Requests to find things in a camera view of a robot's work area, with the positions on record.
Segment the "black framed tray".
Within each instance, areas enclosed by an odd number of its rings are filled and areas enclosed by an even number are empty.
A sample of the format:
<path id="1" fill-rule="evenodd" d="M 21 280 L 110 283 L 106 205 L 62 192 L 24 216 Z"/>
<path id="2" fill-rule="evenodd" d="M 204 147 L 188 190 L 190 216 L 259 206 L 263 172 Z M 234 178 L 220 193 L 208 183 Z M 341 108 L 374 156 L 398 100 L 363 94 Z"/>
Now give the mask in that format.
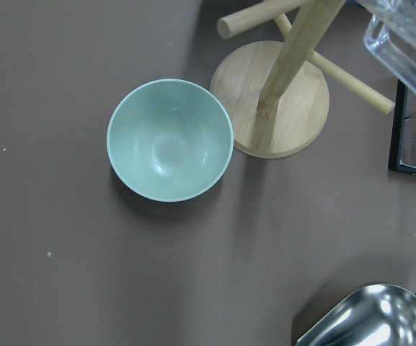
<path id="1" fill-rule="evenodd" d="M 416 94 L 397 83 L 388 168 L 416 176 Z"/>

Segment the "light green bowl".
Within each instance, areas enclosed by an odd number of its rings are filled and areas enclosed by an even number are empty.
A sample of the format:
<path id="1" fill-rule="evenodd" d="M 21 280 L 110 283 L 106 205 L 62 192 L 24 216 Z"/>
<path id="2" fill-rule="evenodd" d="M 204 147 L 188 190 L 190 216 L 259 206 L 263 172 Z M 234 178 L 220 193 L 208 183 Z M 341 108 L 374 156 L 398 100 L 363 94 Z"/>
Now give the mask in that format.
<path id="1" fill-rule="evenodd" d="M 120 181 L 159 202 L 195 198 L 224 175 L 234 148 L 229 115 L 205 88 L 159 79 L 127 94 L 115 108 L 107 155 Z"/>

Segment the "wooden mug tree stand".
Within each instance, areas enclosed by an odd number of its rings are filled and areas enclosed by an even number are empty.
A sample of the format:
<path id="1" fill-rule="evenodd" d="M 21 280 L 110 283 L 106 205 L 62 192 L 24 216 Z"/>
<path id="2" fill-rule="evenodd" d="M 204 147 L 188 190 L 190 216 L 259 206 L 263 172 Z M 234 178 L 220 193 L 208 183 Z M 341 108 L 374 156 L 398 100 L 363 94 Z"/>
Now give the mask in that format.
<path id="1" fill-rule="evenodd" d="M 217 21 L 224 39 L 270 20 L 284 37 L 237 48 L 213 75 L 210 91 L 228 112 L 237 149 L 277 159 L 306 148 L 327 120 L 327 77 L 384 114 L 393 110 L 393 101 L 315 51 L 343 4 L 263 1 Z"/>

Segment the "metal scoop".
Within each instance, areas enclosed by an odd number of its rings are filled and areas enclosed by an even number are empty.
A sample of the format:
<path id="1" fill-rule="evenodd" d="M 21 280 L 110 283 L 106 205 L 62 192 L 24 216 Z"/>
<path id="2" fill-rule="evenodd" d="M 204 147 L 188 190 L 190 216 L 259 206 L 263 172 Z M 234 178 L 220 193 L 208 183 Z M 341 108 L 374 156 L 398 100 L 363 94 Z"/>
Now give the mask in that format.
<path id="1" fill-rule="evenodd" d="M 365 285 L 341 300 L 297 345 L 416 345 L 416 293 L 388 283 Z"/>

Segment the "clear glass mug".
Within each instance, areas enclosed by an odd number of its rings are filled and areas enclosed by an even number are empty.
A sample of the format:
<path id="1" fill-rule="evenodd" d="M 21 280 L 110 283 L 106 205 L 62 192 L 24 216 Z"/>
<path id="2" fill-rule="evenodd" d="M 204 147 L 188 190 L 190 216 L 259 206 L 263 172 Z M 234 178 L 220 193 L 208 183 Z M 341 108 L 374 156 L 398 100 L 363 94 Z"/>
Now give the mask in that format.
<path id="1" fill-rule="evenodd" d="M 416 1 L 360 1 L 372 14 L 363 43 L 416 94 Z"/>

